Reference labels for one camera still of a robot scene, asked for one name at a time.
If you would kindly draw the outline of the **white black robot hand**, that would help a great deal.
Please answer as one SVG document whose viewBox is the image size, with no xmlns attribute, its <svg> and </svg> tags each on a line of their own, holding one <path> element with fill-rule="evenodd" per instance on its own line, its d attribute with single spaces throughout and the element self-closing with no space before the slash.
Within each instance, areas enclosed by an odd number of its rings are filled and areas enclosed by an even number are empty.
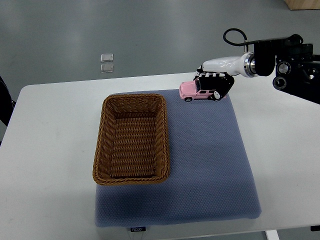
<svg viewBox="0 0 320 240">
<path fill-rule="evenodd" d="M 213 93 L 208 99 L 217 102 L 230 91 L 237 75 L 248 78 L 256 75 L 254 53 L 207 60 L 196 70 L 194 80 L 213 84 Z"/>
</svg>

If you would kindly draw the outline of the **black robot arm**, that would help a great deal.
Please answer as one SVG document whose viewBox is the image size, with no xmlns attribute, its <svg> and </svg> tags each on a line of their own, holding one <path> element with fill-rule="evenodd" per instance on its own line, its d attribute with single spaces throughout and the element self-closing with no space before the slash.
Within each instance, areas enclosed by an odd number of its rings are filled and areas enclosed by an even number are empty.
<svg viewBox="0 0 320 240">
<path fill-rule="evenodd" d="M 272 85 L 276 90 L 320 103 L 320 55 L 300 35 L 248 41 L 242 30 L 230 28 L 222 38 L 246 52 L 253 45 L 253 52 L 240 61 L 249 76 L 267 77 L 275 72 Z"/>
</svg>

